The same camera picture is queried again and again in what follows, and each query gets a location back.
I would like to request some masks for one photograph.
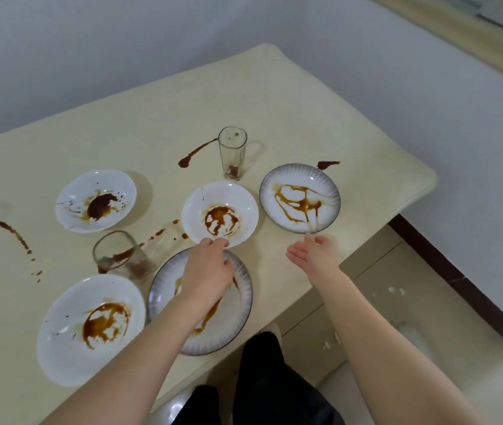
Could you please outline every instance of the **baseboard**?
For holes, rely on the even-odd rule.
[[[503,337],[503,312],[480,289],[468,280],[403,216],[397,215],[389,226],[460,295],[489,326]]]

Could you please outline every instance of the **white wall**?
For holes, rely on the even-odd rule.
[[[300,41],[297,63],[437,170],[403,214],[503,310],[503,75],[369,0],[309,0]]]
[[[305,0],[0,0],[0,133],[264,42]]]

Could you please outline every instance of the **tableware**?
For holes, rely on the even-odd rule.
[[[55,214],[64,228],[90,233],[110,228],[134,206],[134,181],[119,170],[92,170],[63,188]]]
[[[229,248],[252,235],[259,219],[259,208],[248,190],[233,182],[204,185],[184,202],[181,222],[190,239],[227,238]]]
[[[218,143],[225,178],[239,180],[242,177],[247,142],[248,133],[239,127],[226,127],[220,131]]]
[[[111,272],[137,285],[156,270],[134,237],[125,231],[112,231],[103,236],[94,245],[92,257],[98,273]]]
[[[296,233],[321,231],[340,212],[340,192],[332,179],[305,164],[270,171],[259,187],[259,201],[273,222]]]
[[[185,249],[170,258],[159,270],[149,290],[149,316],[161,313],[175,293],[182,291],[184,266],[192,248]],[[181,353],[185,355],[206,355],[219,350],[240,333],[252,309],[253,288],[248,269],[229,250],[224,250],[224,259],[231,259],[234,268],[234,283],[228,292],[205,316],[189,339]]]
[[[37,336],[45,375],[63,386],[86,383],[143,329],[146,307],[129,280],[101,274],[71,286],[49,308]]]

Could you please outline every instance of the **window sill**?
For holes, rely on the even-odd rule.
[[[439,0],[374,0],[503,73],[503,28]]]

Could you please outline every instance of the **person's left arm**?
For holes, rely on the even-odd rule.
[[[191,331],[232,283],[232,263],[223,259],[227,244],[206,238],[195,246],[181,293],[42,424],[142,424]]]

